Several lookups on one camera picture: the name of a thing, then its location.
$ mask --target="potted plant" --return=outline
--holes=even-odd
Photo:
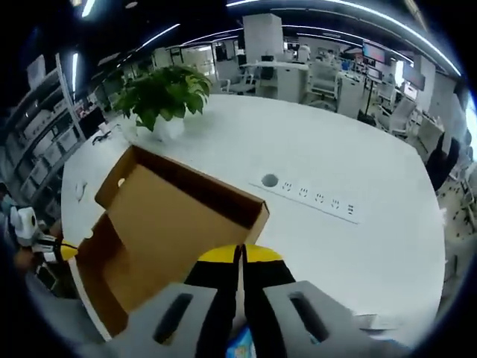
[[[115,109],[127,118],[135,113],[138,127],[146,127],[166,141],[183,132],[187,110],[202,114],[211,87],[210,80],[192,67],[163,67],[128,81]]]

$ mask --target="green leaves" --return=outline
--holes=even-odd
[[[202,113],[211,87],[210,80],[196,69],[163,67],[128,83],[114,108],[128,118],[131,112],[137,114],[136,124],[153,131],[158,115],[170,121],[184,118],[186,109]]]

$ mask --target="open cardboard box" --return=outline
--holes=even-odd
[[[254,243],[269,215],[262,199],[138,147],[123,154],[95,200],[106,213],[76,260],[111,336],[131,311],[184,281],[204,252]]]

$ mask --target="power outlet strip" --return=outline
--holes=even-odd
[[[311,187],[301,180],[289,180],[270,173],[258,176],[250,184],[347,222],[361,223],[361,213],[356,203],[330,194],[325,189]]]

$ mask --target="white pot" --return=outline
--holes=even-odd
[[[184,132],[184,119],[174,117],[166,121],[163,117],[156,118],[153,135],[162,142],[177,139]]]

